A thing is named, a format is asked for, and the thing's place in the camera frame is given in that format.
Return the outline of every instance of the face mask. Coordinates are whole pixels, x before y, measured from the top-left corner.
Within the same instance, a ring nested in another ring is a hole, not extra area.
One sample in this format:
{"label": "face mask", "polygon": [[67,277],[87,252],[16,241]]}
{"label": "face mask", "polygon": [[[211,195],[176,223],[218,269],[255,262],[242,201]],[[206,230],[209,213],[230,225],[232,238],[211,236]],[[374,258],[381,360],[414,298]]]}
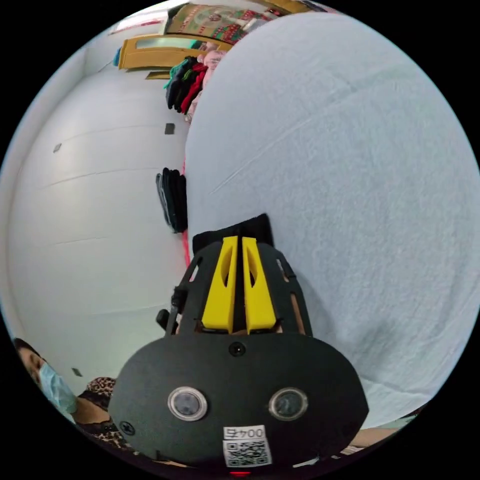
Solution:
{"label": "face mask", "polygon": [[77,410],[77,397],[70,390],[64,379],[45,362],[40,368],[40,384],[45,396],[71,422]]}

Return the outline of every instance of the leopard print clothing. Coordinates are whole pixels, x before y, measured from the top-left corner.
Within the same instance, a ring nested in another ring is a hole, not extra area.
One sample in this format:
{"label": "leopard print clothing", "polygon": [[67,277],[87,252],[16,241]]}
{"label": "leopard print clothing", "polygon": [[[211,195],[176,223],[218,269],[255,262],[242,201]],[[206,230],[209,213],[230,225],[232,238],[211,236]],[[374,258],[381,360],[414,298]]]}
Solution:
{"label": "leopard print clothing", "polygon": [[[86,386],[86,390],[80,394],[79,397],[89,400],[105,412],[108,412],[115,381],[114,378],[106,376],[95,378]],[[85,433],[92,435],[97,440],[110,444],[112,447],[136,456],[140,455],[138,451],[134,450],[126,442],[118,428],[113,423],[111,417],[109,420],[101,423],[77,423],[77,426]]]}

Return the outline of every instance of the screw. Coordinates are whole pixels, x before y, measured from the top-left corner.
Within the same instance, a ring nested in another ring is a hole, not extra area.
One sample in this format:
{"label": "screw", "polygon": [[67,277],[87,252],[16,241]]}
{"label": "screw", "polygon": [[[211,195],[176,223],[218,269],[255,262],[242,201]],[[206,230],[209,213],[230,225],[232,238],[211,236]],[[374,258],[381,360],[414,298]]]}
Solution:
{"label": "screw", "polygon": [[246,349],[243,343],[235,341],[228,347],[228,351],[233,357],[241,357],[245,353]]}
{"label": "screw", "polygon": [[135,435],[135,429],[133,426],[128,423],[127,421],[121,421],[120,422],[120,430],[125,434],[125,435]]}

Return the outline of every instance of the number label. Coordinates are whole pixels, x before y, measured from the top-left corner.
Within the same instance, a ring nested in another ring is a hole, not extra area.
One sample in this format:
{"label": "number label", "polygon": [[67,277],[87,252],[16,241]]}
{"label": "number label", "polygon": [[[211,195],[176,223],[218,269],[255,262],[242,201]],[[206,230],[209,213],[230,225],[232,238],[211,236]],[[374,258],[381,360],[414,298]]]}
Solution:
{"label": "number label", "polygon": [[226,426],[223,428],[224,440],[264,439],[265,426]]}

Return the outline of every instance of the white bedsheet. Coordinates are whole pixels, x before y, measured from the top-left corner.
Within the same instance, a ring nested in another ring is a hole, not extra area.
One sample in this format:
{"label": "white bedsheet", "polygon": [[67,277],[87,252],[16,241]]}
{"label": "white bedsheet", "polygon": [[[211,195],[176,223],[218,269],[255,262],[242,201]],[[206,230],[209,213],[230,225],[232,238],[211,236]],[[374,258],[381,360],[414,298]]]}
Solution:
{"label": "white bedsheet", "polygon": [[429,401],[480,305],[480,175],[420,68],[342,15],[278,19],[241,40],[186,145],[191,239],[261,213],[313,332],[355,366],[364,428]]}

